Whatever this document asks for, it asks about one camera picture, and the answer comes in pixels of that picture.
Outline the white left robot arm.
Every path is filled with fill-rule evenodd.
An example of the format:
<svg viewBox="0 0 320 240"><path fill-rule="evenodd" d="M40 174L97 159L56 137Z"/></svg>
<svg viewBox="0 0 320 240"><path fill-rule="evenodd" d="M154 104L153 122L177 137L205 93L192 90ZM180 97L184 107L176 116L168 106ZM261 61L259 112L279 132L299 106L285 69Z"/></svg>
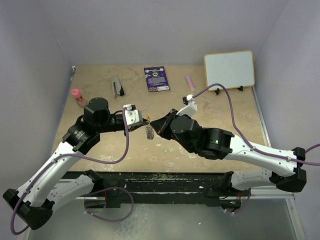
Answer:
<svg viewBox="0 0 320 240"><path fill-rule="evenodd" d="M91 99L44 165L18 189L9 188L4 192L2 197L13 210L10 219L12 234L18 235L14 229L16 216L28 228L37 230L57 209L78 196L98 196L109 191L111 187L93 170L85 171L68 185L54 187L80 159L97 162L86 154L101 140L101 133L123 131L129 143L129 132L147 124L147 119L133 104L126 104L122 110L111 113L106 99Z"/></svg>

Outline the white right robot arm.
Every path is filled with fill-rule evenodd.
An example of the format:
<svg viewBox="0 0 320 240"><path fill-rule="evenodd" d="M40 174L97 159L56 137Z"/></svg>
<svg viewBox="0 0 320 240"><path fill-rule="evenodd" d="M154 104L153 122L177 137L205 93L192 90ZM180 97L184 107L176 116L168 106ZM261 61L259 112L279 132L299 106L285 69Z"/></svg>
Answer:
<svg viewBox="0 0 320 240"><path fill-rule="evenodd" d="M166 116L150 123L156 133L175 140L187 152L208 160L234 160L258 168L248 172L232 171L222 183L228 196L252 187L276 186L277 189L299 193L307 183L301 168L305 150L280 150L244 141L238 135L220 128L205 128L192 118L194 110L172 109Z"/></svg>

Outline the grey black stapler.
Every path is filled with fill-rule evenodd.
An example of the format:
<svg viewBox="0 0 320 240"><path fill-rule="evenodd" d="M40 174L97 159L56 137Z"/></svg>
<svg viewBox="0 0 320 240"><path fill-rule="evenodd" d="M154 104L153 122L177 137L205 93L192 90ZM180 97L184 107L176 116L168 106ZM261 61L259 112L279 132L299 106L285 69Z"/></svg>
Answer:
<svg viewBox="0 0 320 240"><path fill-rule="evenodd" d="M115 98L122 97L125 95L124 89L116 76L111 78L113 95Z"/></svg>

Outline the purple printed card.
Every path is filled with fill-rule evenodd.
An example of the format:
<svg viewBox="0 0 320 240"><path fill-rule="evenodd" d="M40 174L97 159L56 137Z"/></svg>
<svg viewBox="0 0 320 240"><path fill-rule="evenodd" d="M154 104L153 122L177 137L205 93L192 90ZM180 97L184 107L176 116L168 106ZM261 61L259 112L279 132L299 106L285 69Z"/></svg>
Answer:
<svg viewBox="0 0 320 240"><path fill-rule="evenodd" d="M149 93L169 91L170 86L164 66L145 67L144 76Z"/></svg>

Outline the pink eraser stick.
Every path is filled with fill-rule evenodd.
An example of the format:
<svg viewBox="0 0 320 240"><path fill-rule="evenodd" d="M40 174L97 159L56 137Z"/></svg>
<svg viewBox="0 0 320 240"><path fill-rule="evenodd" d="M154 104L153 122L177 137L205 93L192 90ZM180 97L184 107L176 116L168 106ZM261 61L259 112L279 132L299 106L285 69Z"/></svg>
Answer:
<svg viewBox="0 0 320 240"><path fill-rule="evenodd" d="M186 81L187 81L187 83L189 85L190 90L192 92L195 92L196 91L195 86L194 86L193 81L192 81L192 79L191 79L191 77L189 75L186 76Z"/></svg>

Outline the pink capped small bottle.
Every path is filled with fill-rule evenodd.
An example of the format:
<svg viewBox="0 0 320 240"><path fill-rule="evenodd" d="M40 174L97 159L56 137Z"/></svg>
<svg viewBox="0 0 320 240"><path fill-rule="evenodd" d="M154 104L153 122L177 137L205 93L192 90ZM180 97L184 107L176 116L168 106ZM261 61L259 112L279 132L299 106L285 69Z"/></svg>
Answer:
<svg viewBox="0 0 320 240"><path fill-rule="evenodd" d="M83 98L81 91L78 88L74 88L71 90L71 95L74 97L76 100L77 104L81 107L84 108L87 105L86 100Z"/></svg>

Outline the small whiteboard on stand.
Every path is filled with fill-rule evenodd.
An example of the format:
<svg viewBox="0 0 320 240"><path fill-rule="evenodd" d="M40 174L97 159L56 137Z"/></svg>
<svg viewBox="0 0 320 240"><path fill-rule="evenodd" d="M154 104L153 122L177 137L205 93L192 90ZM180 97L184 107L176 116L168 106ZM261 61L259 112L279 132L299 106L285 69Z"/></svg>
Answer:
<svg viewBox="0 0 320 240"><path fill-rule="evenodd" d="M226 89L243 89L256 83L251 50L206 54L204 69L207 86L221 84Z"/></svg>

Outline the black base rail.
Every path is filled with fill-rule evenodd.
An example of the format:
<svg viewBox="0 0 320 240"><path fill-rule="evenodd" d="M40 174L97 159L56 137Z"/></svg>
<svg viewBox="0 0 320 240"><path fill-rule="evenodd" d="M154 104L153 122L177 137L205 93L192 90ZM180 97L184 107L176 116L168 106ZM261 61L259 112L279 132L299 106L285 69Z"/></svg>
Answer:
<svg viewBox="0 0 320 240"><path fill-rule="evenodd" d="M89 208L104 205L119 208L122 204L205 205L237 210L241 201L250 197L250 190L232 188L231 172L112 172L87 170L93 177L97 200Z"/></svg>

